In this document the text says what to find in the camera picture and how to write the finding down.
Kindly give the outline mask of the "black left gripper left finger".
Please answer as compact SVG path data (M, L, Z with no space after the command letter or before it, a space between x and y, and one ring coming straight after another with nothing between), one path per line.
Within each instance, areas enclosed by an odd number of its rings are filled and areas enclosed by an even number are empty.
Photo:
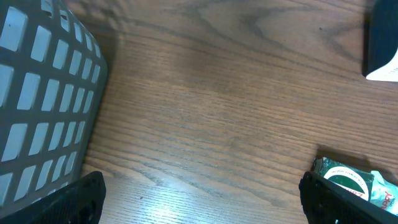
M103 174L94 171L43 199L1 218L1 223L98 224L105 196Z

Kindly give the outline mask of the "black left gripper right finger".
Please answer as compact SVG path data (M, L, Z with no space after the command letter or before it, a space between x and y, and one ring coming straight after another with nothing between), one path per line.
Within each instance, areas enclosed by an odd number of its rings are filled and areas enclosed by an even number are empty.
M304 173L298 187L309 224L397 224L397 216L314 172Z

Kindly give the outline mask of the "round label dark packet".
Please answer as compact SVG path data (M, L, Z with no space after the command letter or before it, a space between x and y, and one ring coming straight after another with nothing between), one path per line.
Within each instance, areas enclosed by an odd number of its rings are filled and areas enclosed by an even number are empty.
M397 186L386 181L380 172L365 172L327 157L315 159L313 171L352 194L397 215Z

